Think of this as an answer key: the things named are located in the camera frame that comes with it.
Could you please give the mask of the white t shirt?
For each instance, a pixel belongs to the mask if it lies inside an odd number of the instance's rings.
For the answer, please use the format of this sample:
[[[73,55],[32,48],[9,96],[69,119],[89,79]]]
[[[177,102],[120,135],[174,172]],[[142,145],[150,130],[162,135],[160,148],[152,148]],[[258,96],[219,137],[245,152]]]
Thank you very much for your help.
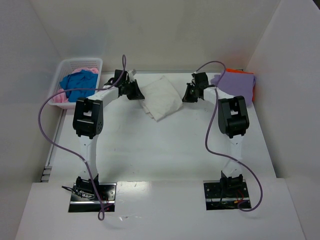
[[[172,83],[164,75],[142,87],[144,96],[140,104],[144,112],[156,122],[178,111],[182,106],[182,98]]]

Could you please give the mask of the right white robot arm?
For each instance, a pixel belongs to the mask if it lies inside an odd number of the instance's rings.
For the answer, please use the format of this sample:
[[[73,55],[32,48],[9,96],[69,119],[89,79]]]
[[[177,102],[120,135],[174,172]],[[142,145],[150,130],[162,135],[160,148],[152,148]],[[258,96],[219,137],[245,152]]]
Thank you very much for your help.
[[[245,98],[233,96],[220,90],[215,85],[210,86],[208,76],[204,72],[194,72],[192,81],[187,84],[182,98],[184,103],[196,103],[199,99],[214,104],[214,111],[205,135],[205,148],[208,152],[228,158],[221,171],[220,185],[225,192],[237,191],[243,185],[242,141],[249,128],[249,117]],[[213,120],[217,116],[218,128],[229,141],[228,153],[218,153],[209,149],[208,139]]]

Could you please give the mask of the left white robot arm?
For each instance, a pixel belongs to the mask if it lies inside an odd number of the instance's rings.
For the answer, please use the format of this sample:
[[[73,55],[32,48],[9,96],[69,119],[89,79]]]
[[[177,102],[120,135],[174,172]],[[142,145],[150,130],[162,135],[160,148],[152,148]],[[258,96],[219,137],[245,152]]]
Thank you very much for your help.
[[[77,194],[92,195],[99,192],[99,174],[97,170],[97,142],[104,126],[104,107],[125,95],[129,100],[144,100],[138,82],[136,70],[115,70],[114,77],[89,97],[80,97],[76,101],[73,116],[73,129],[79,137],[80,159],[84,169],[76,179],[74,191]]]

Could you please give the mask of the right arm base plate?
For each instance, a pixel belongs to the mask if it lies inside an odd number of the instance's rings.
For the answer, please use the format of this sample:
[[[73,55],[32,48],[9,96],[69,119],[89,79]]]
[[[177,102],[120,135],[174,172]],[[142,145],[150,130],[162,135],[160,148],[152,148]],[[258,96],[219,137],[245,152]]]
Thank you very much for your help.
[[[207,211],[235,210],[238,204],[245,210],[252,208],[247,183],[243,181],[240,189],[227,192],[222,190],[219,181],[204,181],[205,206]]]

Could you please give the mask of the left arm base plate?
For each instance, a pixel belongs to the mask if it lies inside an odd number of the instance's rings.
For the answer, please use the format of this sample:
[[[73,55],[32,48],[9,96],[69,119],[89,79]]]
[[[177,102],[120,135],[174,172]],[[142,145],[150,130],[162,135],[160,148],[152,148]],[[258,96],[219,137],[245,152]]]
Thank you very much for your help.
[[[104,211],[115,211],[116,183],[101,183],[98,187],[99,197],[103,203]],[[68,212],[69,213],[97,213],[101,210],[100,201],[95,193],[75,192],[72,190]]]

